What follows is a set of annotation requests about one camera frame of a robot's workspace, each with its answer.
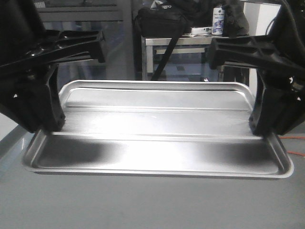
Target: black strap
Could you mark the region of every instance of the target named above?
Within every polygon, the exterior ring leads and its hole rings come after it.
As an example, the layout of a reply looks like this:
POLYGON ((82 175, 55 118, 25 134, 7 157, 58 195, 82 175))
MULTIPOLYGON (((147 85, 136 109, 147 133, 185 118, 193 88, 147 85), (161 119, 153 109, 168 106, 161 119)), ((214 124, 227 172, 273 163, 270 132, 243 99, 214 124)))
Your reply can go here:
POLYGON ((168 62, 168 60, 173 52, 173 49, 175 48, 176 43, 178 42, 179 38, 183 34, 184 30, 185 30, 185 25, 181 25, 181 27, 179 29, 177 29, 176 33, 174 34, 170 43, 168 44, 167 49, 158 65, 156 71, 154 72, 154 74, 151 78, 151 81, 158 81, 158 79, 160 78, 160 75, 161 75, 164 67, 166 66, 166 63, 168 62))

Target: black plastic bracket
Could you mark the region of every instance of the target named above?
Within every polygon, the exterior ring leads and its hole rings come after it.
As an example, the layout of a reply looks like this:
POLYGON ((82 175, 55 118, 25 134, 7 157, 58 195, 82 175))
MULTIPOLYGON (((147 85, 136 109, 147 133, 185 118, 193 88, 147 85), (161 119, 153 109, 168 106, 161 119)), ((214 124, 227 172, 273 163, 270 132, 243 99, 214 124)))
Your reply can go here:
POLYGON ((269 71, 257 73, 257 95, 249 118, 253 134, 265 135, 273 130, 283 135, 301 124, 305 120, 304 86, 296 79, 278 78, 269 71))
POLYGON ((305 120, 305 68, 282 56, 269 36, 214 38, 208 52, 212 69, 241 62, 258 69, 257 95, 249 118, 255 135, 285 134, 305 120))
POLYGON ((0 111, 30 132, 59 131, 65 115, 57 90, 58 66, 48 65, 0 81, 0 111))

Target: orange cable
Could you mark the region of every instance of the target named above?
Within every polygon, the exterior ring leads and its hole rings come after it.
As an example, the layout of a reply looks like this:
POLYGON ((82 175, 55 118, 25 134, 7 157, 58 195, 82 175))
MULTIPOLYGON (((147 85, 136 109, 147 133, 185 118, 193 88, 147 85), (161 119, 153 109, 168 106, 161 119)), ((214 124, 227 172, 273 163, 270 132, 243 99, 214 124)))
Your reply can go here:
POLYGON ((287 151, 287 153, 294 154, 294 155, 299 155, 299 156, 305 156, 305 154, 303 154, 303 153, 294 152, 294 151, 287 151))
POLYGON ((305 139, 303 136, 280 137, 281 139, 305 139))

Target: white wall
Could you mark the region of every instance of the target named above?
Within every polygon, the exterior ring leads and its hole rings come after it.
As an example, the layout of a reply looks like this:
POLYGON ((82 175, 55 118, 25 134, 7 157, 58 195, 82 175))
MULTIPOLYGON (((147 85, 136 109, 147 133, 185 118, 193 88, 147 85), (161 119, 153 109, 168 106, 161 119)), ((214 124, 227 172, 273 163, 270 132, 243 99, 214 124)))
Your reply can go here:
POLYGON ((10 131, 12 131, 17 124, 0 113, 0 140, 4 138, 10 131))

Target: black bag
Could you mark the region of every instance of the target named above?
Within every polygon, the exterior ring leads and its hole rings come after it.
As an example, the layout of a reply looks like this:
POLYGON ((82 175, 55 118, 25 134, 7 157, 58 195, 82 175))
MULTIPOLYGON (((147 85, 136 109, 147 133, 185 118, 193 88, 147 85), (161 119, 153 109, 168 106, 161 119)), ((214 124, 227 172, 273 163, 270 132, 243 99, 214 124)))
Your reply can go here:
POLYGON ((167 0, 188 19, 189 27, 212 26, 213 9, 222 0, 167 0))
POLYGON ((249 32, 249 23, 244 15, 240 0, 225 0, 224 9, 224 33, 223 36, 245 36, 249 32))
POLYGON ((135 25, 143 37, 171 38, 151 79, 153 81, 158 80, 178 39, 186 30, 187 19, 178 11, 142 8, 138 11, 135 25))

